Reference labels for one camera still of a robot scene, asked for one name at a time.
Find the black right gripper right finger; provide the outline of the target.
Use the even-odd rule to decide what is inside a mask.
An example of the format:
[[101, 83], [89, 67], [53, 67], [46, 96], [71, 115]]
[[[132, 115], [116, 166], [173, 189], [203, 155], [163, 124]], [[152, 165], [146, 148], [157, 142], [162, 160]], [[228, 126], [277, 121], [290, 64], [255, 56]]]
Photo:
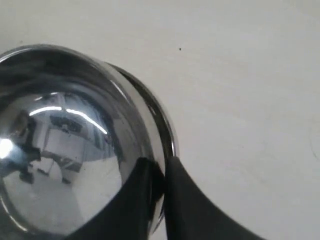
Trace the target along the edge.
[[176, 156], [166, 161], [164, 215], [169, 240], [261, 240], [216, 207]]

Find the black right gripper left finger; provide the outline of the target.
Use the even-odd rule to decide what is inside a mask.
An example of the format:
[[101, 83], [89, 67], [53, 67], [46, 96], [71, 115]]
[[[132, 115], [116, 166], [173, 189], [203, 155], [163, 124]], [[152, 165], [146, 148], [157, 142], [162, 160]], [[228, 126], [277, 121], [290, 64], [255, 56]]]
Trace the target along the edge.
[[164, 195], [160, 166], [145, 157], [136, 164], [116, 196], [69, 240], [147, 240], [157, 202]]

